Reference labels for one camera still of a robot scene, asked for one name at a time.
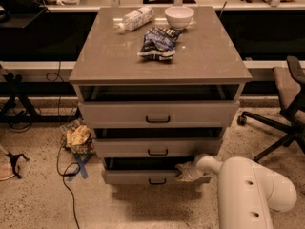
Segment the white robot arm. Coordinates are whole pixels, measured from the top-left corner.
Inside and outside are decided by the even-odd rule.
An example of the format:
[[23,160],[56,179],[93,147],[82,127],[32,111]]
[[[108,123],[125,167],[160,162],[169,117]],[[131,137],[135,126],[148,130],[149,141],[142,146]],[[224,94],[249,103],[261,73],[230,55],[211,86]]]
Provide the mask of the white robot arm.
[[200,154],[176,168],[179,181],[217,175],[219,229],[274,229],[270,212],[287,212],[297,201],[288,178],[245,157],[219,161]]

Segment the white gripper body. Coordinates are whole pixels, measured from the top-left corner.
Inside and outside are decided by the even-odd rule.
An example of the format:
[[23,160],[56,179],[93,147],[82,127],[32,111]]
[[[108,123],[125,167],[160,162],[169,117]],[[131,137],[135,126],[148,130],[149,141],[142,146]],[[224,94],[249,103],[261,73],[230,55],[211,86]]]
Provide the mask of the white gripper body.
[[196,181],[204,177],[204,173],[197,169],[194,162],[186,162],[182,165],[181,176],[183,181]]

